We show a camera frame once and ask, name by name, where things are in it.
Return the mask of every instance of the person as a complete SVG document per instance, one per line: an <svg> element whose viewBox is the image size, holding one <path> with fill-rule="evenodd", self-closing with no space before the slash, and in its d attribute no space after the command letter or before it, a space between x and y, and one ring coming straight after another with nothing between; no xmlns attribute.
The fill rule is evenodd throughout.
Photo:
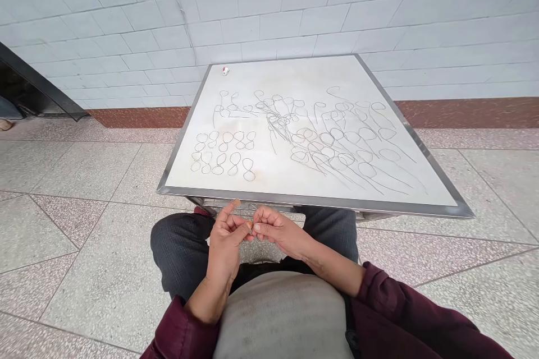
<svg viewBox="0 0 539 359"><path fill-rule="evenodd" d="M354 212L304 206L301 229L267 206L252 225L232 214L239 204L153 227L172 302L142 358L511 358L462 314L358 265ZM255 237L287 257L240 265Z"/></svg>

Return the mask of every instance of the knee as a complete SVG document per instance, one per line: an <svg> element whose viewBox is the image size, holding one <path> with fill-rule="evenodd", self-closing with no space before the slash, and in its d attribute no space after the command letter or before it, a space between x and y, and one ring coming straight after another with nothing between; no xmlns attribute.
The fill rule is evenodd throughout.
<svg viewBox="0 0 539 359"><path fill-rule="evenodd" d="M154 224L150 234L152 251L161 249L166 243L171 242L176 234L194 225L194 220L190 216L190 213L175 213Z"/></svg>

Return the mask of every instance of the table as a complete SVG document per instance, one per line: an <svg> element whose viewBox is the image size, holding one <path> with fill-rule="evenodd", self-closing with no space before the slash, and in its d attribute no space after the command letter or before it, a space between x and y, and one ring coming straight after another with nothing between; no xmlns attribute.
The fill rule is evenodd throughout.
<svg viewBox="0 0 539 359"><path fill-rule="evenodd" d="M157 192L212 214L239 198L473 217L358 55L210 65Z"/></svg>

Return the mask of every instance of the brown baseboard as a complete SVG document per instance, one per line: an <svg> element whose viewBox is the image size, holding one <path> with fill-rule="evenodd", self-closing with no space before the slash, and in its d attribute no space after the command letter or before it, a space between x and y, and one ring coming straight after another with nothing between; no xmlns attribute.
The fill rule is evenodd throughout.
<svg viewBox="0 0 539 359"><path fill-rule="evenodd" d="M414 128L539 128L539 97L397 101ZM189 107L90 109L110 128L180 128Z"/></svg>

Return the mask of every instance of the left hand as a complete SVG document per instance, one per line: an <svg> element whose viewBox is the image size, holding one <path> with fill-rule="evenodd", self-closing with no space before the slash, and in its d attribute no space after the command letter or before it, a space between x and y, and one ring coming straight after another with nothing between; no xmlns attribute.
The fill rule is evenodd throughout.
<svg viewBox="0 0 539 359"><path fill-rule="evenodd" d="M238 199L226 205L217 215L209 239L209 258L206 278L216 287L226 287L236 278L240 266L240 243L252 241L251 222L232 215L241 204Z"/></svg>

